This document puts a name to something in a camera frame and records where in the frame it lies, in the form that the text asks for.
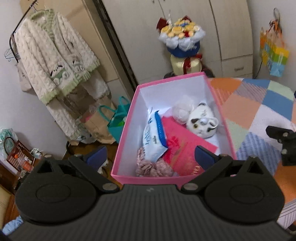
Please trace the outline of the white plush cat toy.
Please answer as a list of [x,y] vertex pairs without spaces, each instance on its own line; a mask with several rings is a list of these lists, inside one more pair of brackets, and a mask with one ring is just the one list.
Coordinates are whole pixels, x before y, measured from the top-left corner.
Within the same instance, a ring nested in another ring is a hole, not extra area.
[[201,102],[189,115],[186,128],[203,139],[215,135],[219,121],[215,118],[213,111],[206,104]]

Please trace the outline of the pink scrunchie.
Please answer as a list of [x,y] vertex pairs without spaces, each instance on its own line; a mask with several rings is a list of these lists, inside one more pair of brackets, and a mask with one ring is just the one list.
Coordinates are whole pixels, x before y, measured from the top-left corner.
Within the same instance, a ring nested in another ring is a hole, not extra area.
[[159,158],[156,162],[147,161],[144,158],[143,147],[138,149],[137,152],[137,167],[135,174],[137,177],[172,177],[174,171],[171,166],[166,163],[162,158]]

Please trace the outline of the blue white wet wipes pack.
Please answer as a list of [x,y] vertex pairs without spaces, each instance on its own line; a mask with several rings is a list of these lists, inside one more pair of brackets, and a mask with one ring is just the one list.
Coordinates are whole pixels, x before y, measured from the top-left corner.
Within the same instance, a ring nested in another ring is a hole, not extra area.
[[168,150],[167,137],[159,111],[149,115],[143,132],[142,147],[145,160],[151,162],[158,161]]

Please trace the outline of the white mesh bath pouf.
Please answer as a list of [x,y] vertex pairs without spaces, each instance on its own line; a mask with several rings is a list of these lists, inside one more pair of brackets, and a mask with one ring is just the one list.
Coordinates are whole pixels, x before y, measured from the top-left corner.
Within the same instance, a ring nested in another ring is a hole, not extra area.
[[184,95],[171,108],[172,117],[177,123],[184,125],[195,107],[196,101],[192,97]]

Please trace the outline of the colourful checked table cloth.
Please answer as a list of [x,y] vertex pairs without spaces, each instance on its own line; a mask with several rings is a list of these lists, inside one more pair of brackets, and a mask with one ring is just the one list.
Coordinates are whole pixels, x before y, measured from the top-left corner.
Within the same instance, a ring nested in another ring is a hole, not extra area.
[[266,79],[211,78],[210,84],[221,105],[237,159],[258,156],[280,186],[285,205],[278,223],[287,229],[295,224],[295,166],[282,164],[282,144],[270,138],[265,129],[276,126],[295,131],[293,91]]

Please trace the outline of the cluttered side shelf items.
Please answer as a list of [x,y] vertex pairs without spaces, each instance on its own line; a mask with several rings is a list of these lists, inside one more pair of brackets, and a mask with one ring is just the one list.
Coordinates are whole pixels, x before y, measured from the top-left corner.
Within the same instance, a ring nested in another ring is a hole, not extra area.
[[12,128],[1,128],[1,164],[12,174],[23,178],[42,157],[39,149],[29,150]]

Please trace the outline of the red envelope card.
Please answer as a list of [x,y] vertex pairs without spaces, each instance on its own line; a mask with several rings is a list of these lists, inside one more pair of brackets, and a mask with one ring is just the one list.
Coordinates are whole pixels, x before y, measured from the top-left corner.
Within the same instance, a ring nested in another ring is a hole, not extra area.
[[193,134],[184,126],[175,122],[171,116],[163,116],[162,123],[168,144],[168,150],[163,155],[165,162],[179,176],[202,174],[204,169],[195,160],[196,146],[202,146],[211,152],[216,152],[218,147]]

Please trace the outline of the colourful hanging gift bag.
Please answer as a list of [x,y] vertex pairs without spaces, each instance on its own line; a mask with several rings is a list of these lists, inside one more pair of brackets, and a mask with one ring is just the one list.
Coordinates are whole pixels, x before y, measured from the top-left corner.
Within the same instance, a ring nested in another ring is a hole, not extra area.
[[269,29],[260,32],[260,56],[269,74],[282,77],[290,51],[284,41],[279,20],[269,22]]

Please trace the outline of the brown paper bag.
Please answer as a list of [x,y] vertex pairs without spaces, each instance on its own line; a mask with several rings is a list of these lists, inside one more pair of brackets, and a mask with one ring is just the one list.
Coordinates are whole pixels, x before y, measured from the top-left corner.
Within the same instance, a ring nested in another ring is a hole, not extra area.
[[109,121],[98,110],[101,105],[115,109],[112,100],[104,96],[89,106],[88,110],[81,116],[80,121],[97,141],[102,144],[113,144],[115,139],[107,128]]

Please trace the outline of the teal tote bag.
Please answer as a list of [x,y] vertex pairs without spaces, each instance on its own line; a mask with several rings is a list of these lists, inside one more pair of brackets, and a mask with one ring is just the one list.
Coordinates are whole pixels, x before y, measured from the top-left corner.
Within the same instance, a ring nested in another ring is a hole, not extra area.
[[[104,113],[103,110],[107,109],[113,112],[113,116],[108,118]],[[112,137],[116,140],[117,143],[120,142],[121,134],[123,131],[123,127],[125,125],[125,121],[128,115],[128,111],[130,109],[130,101],[124,97],[119,97],[119,106],[117,109],[112,109],[108,106],[101,105],[98,108],[98,112],[100,115],[108,122],[107,129],[112,135]]]

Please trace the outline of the beige wardrobe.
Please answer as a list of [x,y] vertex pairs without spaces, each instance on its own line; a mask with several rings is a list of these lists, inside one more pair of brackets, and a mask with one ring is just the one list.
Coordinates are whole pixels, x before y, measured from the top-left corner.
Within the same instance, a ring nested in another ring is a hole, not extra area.
[[103,1],[138,83],[171,72],[174,57],[202,54],[217,77],[250,77],[253,44],[246,1]]

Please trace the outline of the cream knitted cardigan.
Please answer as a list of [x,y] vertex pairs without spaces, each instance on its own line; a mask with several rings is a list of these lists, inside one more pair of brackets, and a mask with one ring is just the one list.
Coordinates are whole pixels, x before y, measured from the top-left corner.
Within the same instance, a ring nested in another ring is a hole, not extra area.
[[99,59],[59,12],[26,17],[15,42],[29,83],[68,140],[88,142],[81,116],[110,90],[98,72]]

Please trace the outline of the pink cardboard storage box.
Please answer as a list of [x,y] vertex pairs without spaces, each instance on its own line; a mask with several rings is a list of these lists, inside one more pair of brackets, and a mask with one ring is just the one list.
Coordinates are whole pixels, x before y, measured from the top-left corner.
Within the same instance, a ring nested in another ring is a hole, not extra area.
[[[171,108],[184,96],[191,97],[197,103],[204,102],[212,109],[219,121],[214,136],[204,140],[173,119]],[[155,111],[158,111],[163,121],[168,139],[168,150],[164,158],[175,173],[171,177],[137,177],[137,152],[143,146],[142,139],[149,114]],[[204,171],[194,158],[197,145],[217,155],[227,154],[236,158],[222,107],[210,85],[210,79],[201,72],[139,85],[131,102],[111,175],[121,184],[175,184],[181,187]]]

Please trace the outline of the yellow flower bouquet blue wrap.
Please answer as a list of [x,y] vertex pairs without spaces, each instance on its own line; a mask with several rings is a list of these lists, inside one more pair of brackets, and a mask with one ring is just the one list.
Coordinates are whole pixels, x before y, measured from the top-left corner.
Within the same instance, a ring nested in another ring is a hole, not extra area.
[[200,41],[206,32],[188,16],[172,22],[171,19],[160,18],[156,29],[159,40],[163,42],[171,54],[171,65],[175,76],[200,72],[203,55],[199,53]]

